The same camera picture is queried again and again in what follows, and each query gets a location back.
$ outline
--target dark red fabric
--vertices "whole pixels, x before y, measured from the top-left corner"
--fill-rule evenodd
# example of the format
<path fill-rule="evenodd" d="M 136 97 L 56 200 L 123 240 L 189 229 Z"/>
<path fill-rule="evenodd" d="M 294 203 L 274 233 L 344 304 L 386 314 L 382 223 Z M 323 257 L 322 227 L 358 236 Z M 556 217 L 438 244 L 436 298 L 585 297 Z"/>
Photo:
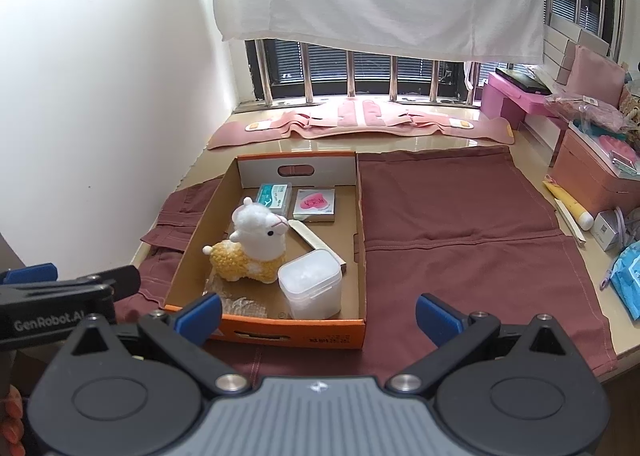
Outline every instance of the dark red fabric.
<path fill-rule="evenodd" d="M 358 155 L 367 259 L 361 352 L 225 343 L 210 351 L 253 381 L 264 375 L 376 375 L 434 349 L 415 323 L 430 292 L 505 323 L 554 315 L 596 374 L 615 368 L 609 322 L 574 240 L 507 147 Z"/>
<path fill-rule="evenodd" d="M 135 322 L 140 315 L 164 306 L 180 259 L 220 181 L 208 180 L 169 195 L 156 226 L 140 239 L 154 249 L 140 263 L 139 292 L 115 304 L 118 322 Z"/>

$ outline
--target white plush alpaca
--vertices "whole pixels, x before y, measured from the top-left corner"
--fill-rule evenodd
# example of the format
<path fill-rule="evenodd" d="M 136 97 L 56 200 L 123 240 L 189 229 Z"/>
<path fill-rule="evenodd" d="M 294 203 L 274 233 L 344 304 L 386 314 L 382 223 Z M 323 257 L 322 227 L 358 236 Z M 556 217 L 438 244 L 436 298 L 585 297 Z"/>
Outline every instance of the white plush alpaca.
<path fill-rule="evenodd" d="M 213 270 L 228 281 L 250 277 L 263 283 L 274 282 L 285 261 L 287 220 L 245 198 L 234 210 L 231 221 L 234 232 L 229 239 L 202 249 Z"/>

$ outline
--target desk surface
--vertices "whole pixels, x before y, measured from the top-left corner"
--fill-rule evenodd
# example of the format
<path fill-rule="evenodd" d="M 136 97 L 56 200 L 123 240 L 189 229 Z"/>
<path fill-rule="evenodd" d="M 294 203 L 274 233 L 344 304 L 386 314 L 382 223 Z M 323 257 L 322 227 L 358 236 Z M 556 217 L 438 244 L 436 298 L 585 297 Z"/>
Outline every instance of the desk surface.
<path fill-rule="evenodd" d="M 477 109 L 459 107 L 438 108 L 438 112 L 446 112 L 455 118 L 479 119 L 484 118 Z M 259 119 L 268 119 L 279 116 L 282 110 L 272 109 L 257 112 L 232 115 L 229 120 L 244 121 L 250 123 Z M 551 194 L 544 189 L 542 179 L 548 168 L 542 156 L 536 152 L 535 143 L 531 137 L 522 132 L 516 132 L 516 142 L 511 146 L 511 155 L 518 169 L 527 177 L 545 198 L 553 203 Z M 309 152 L 327 150 L 355 150 L 357 152 L 388 152 L 392 150 L 418 151 L 425 149 L 454 149 L 460 147 L 475 147 L 482 145 L 494 145 L 484 140 L 471 140 L 442 136 L 420 137 L 396 137 L 382 133 L 371 136 L 362 134 L 357 136 L 325 137 L 315 140 L 289 138 L 265 143 L 254 143 L 242 147 L 232 147 L 221 150 L 205 150 L 196 163 L 180 183 L 180 188 L 188 187 L 205 180 L 215 178 L 226 171 L 229 163 L 235 156 L 241 154 L 257 154 L 268 152 Z M 571 235 L 561 216 L 558 222 L 566 235 Z M 585 232 L 587 239 L 584 247 L 579 248 L 587 270 L 593 281 L 602 312 L 609 318 L 613 346 L 620 361 L 620 368 L 614 374 L 626 370 L 640 363 L 640 324 L 634 324 L 626 312 L 622 302 L 612 287 L 604 291 L 599 290 L 600 282 L 605 272 L 610 268 L 614 259 L 613 254 L 603 252 L 592 238 L 589 232 Z M 148 253 L 148 247 L 141 246 L 134 258 L 134 264 L 144 259 Z"/>

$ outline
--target small box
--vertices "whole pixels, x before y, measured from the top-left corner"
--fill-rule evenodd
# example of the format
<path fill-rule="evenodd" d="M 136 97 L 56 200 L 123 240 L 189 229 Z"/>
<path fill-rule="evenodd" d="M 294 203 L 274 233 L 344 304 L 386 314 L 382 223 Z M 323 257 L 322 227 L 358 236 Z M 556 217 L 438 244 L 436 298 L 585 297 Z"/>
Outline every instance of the small box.
<path fill-rule="evenodd" d="M 293 218 L 299 221 L 335 221 L 335 189 L 299 189 Z"/>
<path fill-rule="evenodd" d="M 556 64 L 554 60 L 546 53 L 542 55 L 542 63 L 544 64 L 543 69 L 547 74 L 549 74 L 549 76 L 551 76 L 553 80 L 555 80 L 558 84 L 562 84 L 563 86 L 566 85 L 567 81 L 569 80 L 569 73 L 571 73 L 570 70 L 563 68 L 562 66 L 560 66 L 560 64 Z"/>
<path fill-rule="evenodd" d="M 263 183 L 260 185 L 256 203 L 260 203 L 279 216 L 287 216 L 291 199 L 291 184 Z"/>
<path fill-rule="evenodd" d="M 545 42 L 551 44 L 565 57 L 575 58 L 575 42 L 551 26 L 545 26 Z"/>
<path fill-rule="evenodd" d="M 614 211 L 601 212 L 596 216 L 591 228 L 591 235 L 607 251 L 618 241 L 618 220 Z"/>
<path fill-rule="evenodd" d="M 544 45 L 545 45 L 544 47 L 545 55 L 551 58 L 551 60 L 553 60 L 561 68 L 564 68 L 566 70 L 571 70 L 571 68 L 574 67 L 575 49 L 574 49 L 574 56 L 572 57 L 572 56 L 563 54 L 559 49 L 557 49 L 549 41 L 545 41 Z"/>
<path fill-rule="evenodd" d="M 598 55 L 606 57 L 609 52 L 608 42 L 602 40 L 596 34 L 591 33 L 573 21 L 565 19 L 555 13 L 551 15 L 551 27 L 576 44 L 587 46 L 591 51 Z"/>

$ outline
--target cardboard box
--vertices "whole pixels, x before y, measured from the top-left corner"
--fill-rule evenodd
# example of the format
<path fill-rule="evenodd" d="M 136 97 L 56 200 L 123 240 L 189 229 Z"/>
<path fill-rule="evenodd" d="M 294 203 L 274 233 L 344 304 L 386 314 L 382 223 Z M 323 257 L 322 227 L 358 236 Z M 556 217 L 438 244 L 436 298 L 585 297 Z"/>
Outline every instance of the cardboard box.
<path fill-rule="evenodd" d="M 569 80 L 569 73 L 571 73 L 570 70 L 561 67 L 560 64 L 556 64 L 556 62 L 546 53 L 542 55 L 542 63 L 544 70 L 553 80 L 563 86 L 566 85 Z"/>
<path fill-rule="evenodd" d="M 545 42 L 549 42 L 549 44 L 561 52 L 562 55 L 575 58 L 576 43 L 551 26 L 545 26 Z"/>
<path fill-rule="evenodd" d="M 569 19 L 565 19 L 564 17 L 553 13 L 551 15 L 550 26 L 552 27 L 552 29 L 560 32 L 563 36 L 571 39 L 574 43 L 580 44 L 582 46 L 587 46 L 591 51 L 597 53 L 598 55 L 606 57 L 607 53 L 609 52 L 608 42 L 602 40 L 596 34 L 593 34 L 590 31 L 584 29 L 582 26 L 578 26 L 576 23 Z"/>
<path fill-rule="evenodd" d="M 640 182 L 618 178 L 569 127 L 550 175 L 591 216 L 620 207 L 626 216 L 640 206 Z"/>
<path fill-rule="evenodd" d="M 289 308 L 278 282 L 263 284 L 250 279 L 226 282 L 215 288 L 230 300 L 254 301 L 262 316 L 223 314 L 212 338 L 254 344 L 305 348 L 360 349 L 366 317 L 364 234 L 360 182 L 354 152 L 275 153 L 240 156 L 227 169 L 220 186 L 191 237 L 164 308 L 178 311 L 198 298 L 210 279 L 211 265 L 202 247 L 213 245 L 230 232 L 231 214 L 245 196 L 255 197 L 263 183 L 291 183 L 294 187 L 335 187 L 335 222 L 309 223 L 308 227 L 347 262 L 342 276 L 341 310 L 326 320 L 288 319 Z M 357 234 L 359 261 L 354 262 Z M 311 251 L 293 230 L 287 232 L 287 262 Z"/>
<path fill-rule="evenodd" d="M 556 64 L 558 64 L 561 68 L 566 70 L 571 70 L 574 65 L 575 59 L 575 49 L 574 56 L 570 57 L 568 55 L 563 54 L 559 49 L 553 46 L 549 41 L 545 40 L 545 55 L 551 58 Z"/>

